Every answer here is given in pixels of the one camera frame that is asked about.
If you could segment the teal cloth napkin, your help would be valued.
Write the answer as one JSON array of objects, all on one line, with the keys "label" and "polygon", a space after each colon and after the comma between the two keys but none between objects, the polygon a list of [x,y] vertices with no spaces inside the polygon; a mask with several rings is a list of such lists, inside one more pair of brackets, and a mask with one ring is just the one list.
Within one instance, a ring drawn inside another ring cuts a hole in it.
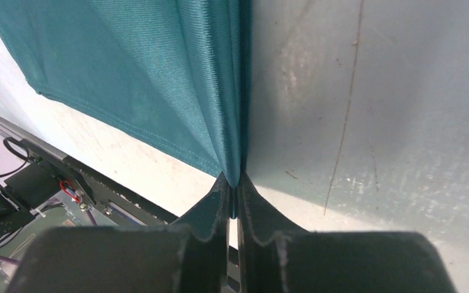
[{"label": "teal cloth napkin", "polygon": [[0,1],[27,83],[237,187],[245,170],[250,1]]}]

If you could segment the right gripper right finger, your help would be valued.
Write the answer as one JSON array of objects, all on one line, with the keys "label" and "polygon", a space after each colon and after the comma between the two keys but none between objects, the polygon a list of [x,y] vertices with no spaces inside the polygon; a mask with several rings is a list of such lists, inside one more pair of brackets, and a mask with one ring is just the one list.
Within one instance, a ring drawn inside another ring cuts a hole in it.
[{"label": "right gripper right finger", "polygon": [[236,189],[242,292],[455,292],[436,248],[405,231],[311,232],[246,174]]}]

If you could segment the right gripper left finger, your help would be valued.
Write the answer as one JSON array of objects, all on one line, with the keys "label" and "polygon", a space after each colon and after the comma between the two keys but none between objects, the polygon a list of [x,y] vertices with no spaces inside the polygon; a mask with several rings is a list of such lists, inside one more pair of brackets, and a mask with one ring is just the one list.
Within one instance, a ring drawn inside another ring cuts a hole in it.
[{"label": "right gripper left finger", "polygon": [[220,292],[227,282],[230,186],[168,225],[62,226],[29,246],[8,292]]}]

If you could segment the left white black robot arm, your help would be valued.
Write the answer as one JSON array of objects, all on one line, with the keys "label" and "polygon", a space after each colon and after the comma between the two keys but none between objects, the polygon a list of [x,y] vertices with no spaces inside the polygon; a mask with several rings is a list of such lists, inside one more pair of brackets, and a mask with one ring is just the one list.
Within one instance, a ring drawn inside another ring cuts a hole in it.
[{"label": "left white black robot arm", "polygon": [[4,183],[0,184],[0,239],[32,222],[33,210],[60,192],[58,180],[37,164],[28,165]]}]

